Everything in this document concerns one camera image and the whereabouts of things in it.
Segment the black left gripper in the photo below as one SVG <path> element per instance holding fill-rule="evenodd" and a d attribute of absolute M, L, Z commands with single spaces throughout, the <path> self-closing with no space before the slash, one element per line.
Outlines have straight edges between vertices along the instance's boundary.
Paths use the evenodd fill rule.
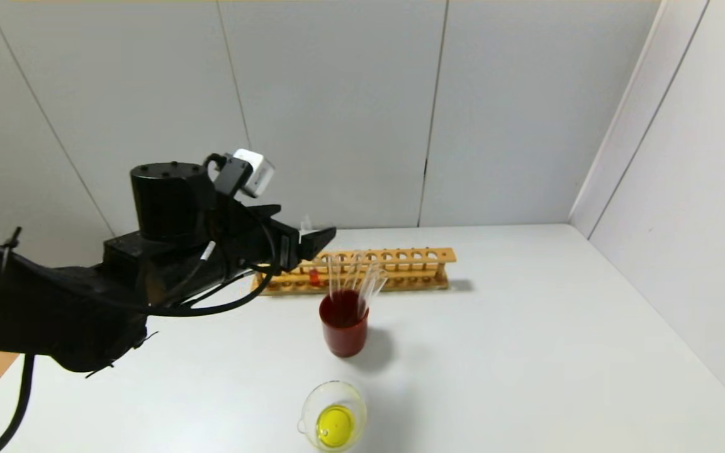
<path fill-rule="evenodd" d="M 224 280 L 235 278 L 247 264 L 271 265 L 274 275 L 280 275 L 292 270 L 298 258 L 314 260 L 336 237 L 332 226 L 302 234 L 298 243 L 298 230 L 273 218 L 280 210 L 279 204 L 216 204 L 216 243 Z"/>

